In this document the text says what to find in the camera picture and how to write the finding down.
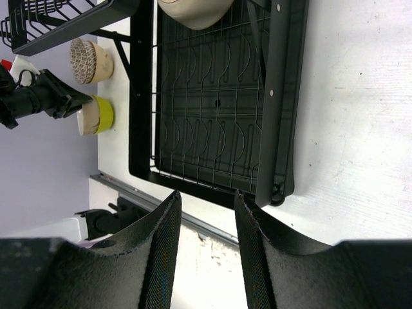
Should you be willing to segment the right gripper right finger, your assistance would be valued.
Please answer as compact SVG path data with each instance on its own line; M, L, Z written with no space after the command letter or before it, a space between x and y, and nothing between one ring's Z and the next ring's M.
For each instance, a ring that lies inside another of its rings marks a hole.
M234 211L249 308L410 308L411 241L330 246L237 191Z

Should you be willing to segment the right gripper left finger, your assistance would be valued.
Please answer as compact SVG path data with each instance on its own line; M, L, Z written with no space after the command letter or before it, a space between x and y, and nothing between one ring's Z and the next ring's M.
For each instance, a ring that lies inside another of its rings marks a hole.
M62 238L1 240L2 308L169 308L182 198L80 247Z

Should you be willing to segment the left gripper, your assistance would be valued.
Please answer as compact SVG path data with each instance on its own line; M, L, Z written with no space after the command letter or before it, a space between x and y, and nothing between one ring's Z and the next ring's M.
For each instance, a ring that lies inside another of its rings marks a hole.
M45 111L53 118L67 118L93 100L57 78L51 71L41 71L41 86L22 87L1 94L1 124L8 129L18 126L17 119Z

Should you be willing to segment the yellow-green bowl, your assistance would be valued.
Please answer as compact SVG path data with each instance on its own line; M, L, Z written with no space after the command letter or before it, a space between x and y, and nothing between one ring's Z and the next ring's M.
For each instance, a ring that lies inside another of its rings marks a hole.
M114 121L114 111L108 99L95 95L93 95L93 99L97 103L99 112L99 122L94 132L94 134L97 135L111 129Z

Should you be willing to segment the blue patterned bowl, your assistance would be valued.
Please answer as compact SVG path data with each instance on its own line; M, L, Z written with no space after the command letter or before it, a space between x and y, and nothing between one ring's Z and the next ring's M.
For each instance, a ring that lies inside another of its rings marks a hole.
M70 64L75 80L79 84L87 84L88 75L88 55L81 39L76 38L70 44Z

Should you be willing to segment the beige floral bowl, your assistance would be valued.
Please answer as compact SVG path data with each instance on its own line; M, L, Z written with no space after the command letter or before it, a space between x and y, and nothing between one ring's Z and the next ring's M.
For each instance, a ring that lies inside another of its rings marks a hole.
M96 84L108 80L114 71L111 54L98 44L87 41L88 83Z

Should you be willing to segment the large cream bowl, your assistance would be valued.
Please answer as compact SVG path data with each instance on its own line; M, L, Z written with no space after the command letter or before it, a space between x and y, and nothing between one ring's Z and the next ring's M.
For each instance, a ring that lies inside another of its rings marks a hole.
M233 2L234 0L157 1L165 14L192 30L204 30L217 23Z

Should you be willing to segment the beige bowl with leaf print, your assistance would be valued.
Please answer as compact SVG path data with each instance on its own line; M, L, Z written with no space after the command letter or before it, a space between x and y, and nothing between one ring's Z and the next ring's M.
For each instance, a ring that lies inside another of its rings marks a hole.
M77 124L81 136L94 135L100 124L100 110L96 101L82 105L77 111Z

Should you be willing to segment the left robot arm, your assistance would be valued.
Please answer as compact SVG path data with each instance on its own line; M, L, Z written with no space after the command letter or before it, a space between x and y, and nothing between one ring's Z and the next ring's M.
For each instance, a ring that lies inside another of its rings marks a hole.
M111 103L95 95L81 93L58 79L49 70L31 74L31 83L23 86L9 71L1 68L1 124L8 129L17 127L17 119L47 113L54 119L78 115L83 133L93 135L109 130L115 119ZM132 221L129 211L110 212L93 209L78 212L69 218L26 230L2 234L3 239L64 238L81 243L115 234Z

